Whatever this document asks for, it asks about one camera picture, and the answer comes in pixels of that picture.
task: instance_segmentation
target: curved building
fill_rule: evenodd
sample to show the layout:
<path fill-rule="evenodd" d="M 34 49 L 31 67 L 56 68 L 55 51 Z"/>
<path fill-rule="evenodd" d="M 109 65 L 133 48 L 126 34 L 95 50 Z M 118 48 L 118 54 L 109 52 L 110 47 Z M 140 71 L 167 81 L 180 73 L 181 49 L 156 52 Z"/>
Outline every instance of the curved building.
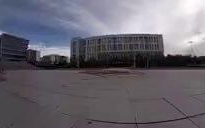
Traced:
<path fill-rule="evenodd" d="M 71 58 L 84 60 L 105 57 L 163 54 L 163 37 L 159 34 L 119 34 L 73 38 Z"/>

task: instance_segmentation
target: paved ground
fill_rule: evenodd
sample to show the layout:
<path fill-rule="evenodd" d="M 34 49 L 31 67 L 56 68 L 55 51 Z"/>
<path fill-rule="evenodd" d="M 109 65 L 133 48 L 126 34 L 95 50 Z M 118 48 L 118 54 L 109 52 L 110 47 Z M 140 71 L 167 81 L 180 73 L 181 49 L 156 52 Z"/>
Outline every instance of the paved ground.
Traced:
<path fill-rule="evenodd" d="M 205 70 L 10 71 L 1 128 L 205 128 Z"/>

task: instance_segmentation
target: plaza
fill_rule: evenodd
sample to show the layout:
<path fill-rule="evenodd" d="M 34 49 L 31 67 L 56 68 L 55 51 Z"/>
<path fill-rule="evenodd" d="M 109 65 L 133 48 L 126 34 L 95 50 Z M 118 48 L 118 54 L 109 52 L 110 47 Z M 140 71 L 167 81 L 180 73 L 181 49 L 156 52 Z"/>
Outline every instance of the plaza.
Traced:
<path fill-rule="evenodd" d="M 5 79 L 0 128 L 205 128 L 205 70 L 17 70 Z"/>

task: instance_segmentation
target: sky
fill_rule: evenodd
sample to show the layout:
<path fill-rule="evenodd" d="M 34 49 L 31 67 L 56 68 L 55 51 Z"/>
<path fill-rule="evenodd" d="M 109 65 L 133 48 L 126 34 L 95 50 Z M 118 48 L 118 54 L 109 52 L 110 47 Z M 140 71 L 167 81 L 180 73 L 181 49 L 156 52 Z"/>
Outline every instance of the sky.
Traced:
<path fill-rule="evenodd" d="M 163 34 L 165 54 L 205 55 L 205 0 L 0 0 L 2 32 L 42 55 L 70 56 L 72 37 L 127 33 Z"/>

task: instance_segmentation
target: building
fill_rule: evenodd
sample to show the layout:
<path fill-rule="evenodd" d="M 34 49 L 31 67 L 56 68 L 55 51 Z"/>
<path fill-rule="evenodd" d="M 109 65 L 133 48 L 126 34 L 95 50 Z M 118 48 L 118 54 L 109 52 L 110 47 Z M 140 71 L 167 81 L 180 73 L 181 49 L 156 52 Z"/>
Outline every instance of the building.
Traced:
<path fill-rule="evenodd" d="M 71 40 L 71 61 L 85 60 L 86 58 L 86 40 L 81 37 L 72 38 Z"/>
<path fill-rule="evenodd" d="M 2 34 L 0 39 L 0 60 L 26 61 L 29 40 Z"/>
<path fill-rule="evenodd" d="M 51 54 L 51 55 L 46 55 L 43 56 L 41 58 L 41 61 L 44 63 L 48 63 L 48 64 L 52 64 L 52 65 L 56 65 L 59 64 L 62 61 L 66 61 L 67 62 L 68 58 L 65 56 L 60 56 L 57 54 Z"/>
<path fill-rule="evenodd" d="M 94 58 L 132 57 L 163 55 L 163 37 L 159 34 L 120 34 L 73 38 L 71 40 L 71 58 L 80 57 L 85 61 Z"/>
<path fill-rule="evenodd" d="M 28 49 L 26 58 L 30 63 L 37 63 L 40 61 L 40 51 Z"/>

